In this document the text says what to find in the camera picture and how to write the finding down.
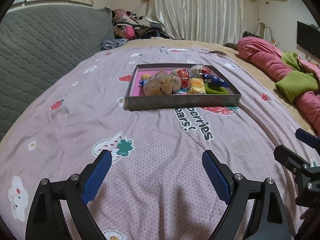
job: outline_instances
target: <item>pink blanket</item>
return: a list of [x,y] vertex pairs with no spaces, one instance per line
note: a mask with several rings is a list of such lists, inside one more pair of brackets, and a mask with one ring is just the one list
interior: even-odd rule
[[[238,42],[237,46],[239,55],[243,59],[253,63],[276,81],[282,80],[292,71],[292,68],[281,61],[282,51],[265,40],[245,37]],[[315,73],[320,78],[319,68],[303,61],[301,57],[299,60],[308,72]],[[305,92],[294,99],[294,104],[320,135],[320,94],[314,94],[312,91]]]

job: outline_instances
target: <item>curtain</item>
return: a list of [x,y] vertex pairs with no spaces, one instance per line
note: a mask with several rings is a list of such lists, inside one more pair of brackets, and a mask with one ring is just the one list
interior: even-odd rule
[[146,18],[175,39],[237,43],[243,0],[149,0]]

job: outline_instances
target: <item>beige mattress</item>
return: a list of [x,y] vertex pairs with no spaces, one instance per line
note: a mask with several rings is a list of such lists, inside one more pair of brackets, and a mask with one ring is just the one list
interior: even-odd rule
[[[271,93],[273,93],[279,101],[288,109],[290,114],[293,116],[293,118],[297,121],[297,123],[300,125],[301,128],[308,131],[311,134],[315,134],[312,130],[312,126],[310,123],[305,119],[303,114],[292,104],[289,103],[289,101],[279,94],[279,92],[276,90],[274,81],[269,78],[264,72],[256,68],[251,63],[248,63],[242,59],[240,59],[239,53],[233,49],[224,47],[219,44],[215,43],[205,43],[200,41],[184,41],[184,40],[167,40],[167,39],[151,39],[151,40],[135,40],[135,41],[129,41],[124,46],[117,48],[137,48],[137,47],[147,47],[147,46],[165,46],[165,47],[172,47],[172,48],[204,48],[204,49],[212,49],[212,50],[220,50],[228,54],[234,61],[236,61],[240,66],[242,66],[246,71],[248,71],[252,76],[254,76],[263,86],[265,86]],[[4,145],[4,142],[8,138],[8,135],[12,132],[15,125],[22,119],[24,116],[26,116],[26,113],[28,112],[27,108],[24,113],[18,118],[18,120],[14,123],[14,125],[10,128],[10,130],[7,132],[7,134],[4,136],[0,143],[0,151],[2,150],[2,147]]]

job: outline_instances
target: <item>tray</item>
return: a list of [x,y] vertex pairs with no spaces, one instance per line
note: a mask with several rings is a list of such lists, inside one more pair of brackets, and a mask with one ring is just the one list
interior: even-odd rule
[[205,106],[237,106],[241,98],[240,92],[236,87],[215,67],[205,65],[211,70],[211,74],[223,79],[229,84],[226,90],[229,95],[171,95],[171,96],[145,96],[143,88],[139,87],[140,77],[143,73],[151,75],[164,70],[171,72],[177,68],[190,69],[195,64],[143,64],[137,65],[126,95],[127,108],[129,110],[147,110],[159,108],[175,108],[175,107],[205,107]]

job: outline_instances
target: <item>green cloth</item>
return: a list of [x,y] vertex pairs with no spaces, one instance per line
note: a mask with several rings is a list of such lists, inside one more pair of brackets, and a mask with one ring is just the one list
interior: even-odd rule
[[306,73],[306,70],[303,68],[303,65],[298,60],[298,53],[295,52],[284,52],[282,54],[281,60],[283,63],[287,64],[293,70],[298,70],[303,73]]
[[312,73],[291,71],[276,83],[276,88],[286,95],[290,103],[293,103],[294,98],[304,92],[318,91],[319,85]]
[[228,95],[229,92],[222,87],[217,87],[212,84],[204,83],[205,93],[207,95]]

